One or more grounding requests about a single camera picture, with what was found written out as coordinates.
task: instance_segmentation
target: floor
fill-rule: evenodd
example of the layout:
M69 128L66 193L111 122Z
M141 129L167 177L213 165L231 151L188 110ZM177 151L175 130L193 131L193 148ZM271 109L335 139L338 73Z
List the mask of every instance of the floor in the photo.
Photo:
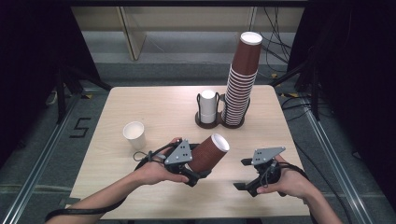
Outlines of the floor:
M83 34L102 80L113 86L225 85L238 41L237 33L152 32L148 33L139 59L132 61L123 33ZM285 44L292 45L293 34L281 36ZM269 49L287 59L287 54L277 44L271 44ZM256 84L270 83L274 77L284 75L286 67L286 63L262 50ZM325 98L320 99L321 119L317 121L310 108L302 106L309 105L309 97L293 97L294 81L292 78L282 83L276 87L276 92L279 102L284 104L285 118L296 146L301 148L299 154L311 181L345 223L348 223L346 213L351 216L351 223L396 223L394 211L367 168L352 155L353 146ZM0 217L4 220L14 216L7 220L39 223L49 211L64 205L64 200L68 199L108 95L91 83L82 84L85 94L70 95L67 121L61 125L56 125L57 108L52 104L53 95L49 96L48 108L24 139L26 148L15 150L0 170ZM72 139L71 135L81 134L75 129L77 122L90 129L84 137ZM310 222L309 217L262 218L262 223L307 222Z

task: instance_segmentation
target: brown paper cup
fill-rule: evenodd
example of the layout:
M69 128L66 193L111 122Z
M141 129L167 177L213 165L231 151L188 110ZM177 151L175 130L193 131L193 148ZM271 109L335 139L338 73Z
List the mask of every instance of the brown paper cup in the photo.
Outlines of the brown paper cup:
M242 33L233 56L232 69L235 73L244 76L256 73L259 68L261 50L261 35L253 32Z
M192 161L188 166L195 173L211 171L230 149L228 142L214 133L192 150Z

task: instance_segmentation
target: forearm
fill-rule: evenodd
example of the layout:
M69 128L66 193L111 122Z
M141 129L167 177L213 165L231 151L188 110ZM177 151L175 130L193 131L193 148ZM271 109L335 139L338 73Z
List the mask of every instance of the forearm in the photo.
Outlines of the forearm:
M141 185L138 176L135 173L131 173L69 208L94 209L107 207L121 201ZM47 223L95 223L103 215L58 216L50 219Z
M342 223L318 189L312 190L304 200L307 202L312 216L319 224Z

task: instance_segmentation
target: paper cup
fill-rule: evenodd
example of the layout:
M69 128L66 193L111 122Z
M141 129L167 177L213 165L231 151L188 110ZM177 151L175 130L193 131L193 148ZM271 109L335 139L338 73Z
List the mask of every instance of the paper cup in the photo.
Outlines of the paper cup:
M216 113L216 103L216 93L214 91L202 91L199 98L201 114L209 116Z
M139 121L133 121L125 125L123 135L135 150L140 150L146 146L145 126Z
M192 161L188 166L195 173L211 171L229 149L230 145L225 138L213 133L191 152Z
M253 32L241 34L235 55L233 56L232 69L235 73L250 76L257 72L262 49L262 36Z

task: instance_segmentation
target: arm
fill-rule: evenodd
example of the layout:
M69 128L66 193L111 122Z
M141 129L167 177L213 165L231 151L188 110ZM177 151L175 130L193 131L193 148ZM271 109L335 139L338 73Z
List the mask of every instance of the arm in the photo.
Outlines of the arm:
M286 162L279 155L276 156L276 160ZM318 223L342 223L321 192L309 180L291 169L282 169L282 175L277 183L270 184L267 188L257 188L258 193L275 191L303 199Z
M92 209L110 206L127 197L131 192L143 185L154 185L164 180L174 182L188 182L184 175L169 173L163 164L158 162L147 162L138 170L128 174L114 184L102 189L88 198L73 204L69 208ZM80 215L80 216L57 216L50 219L47 224L52 223L95 223L104 214Z

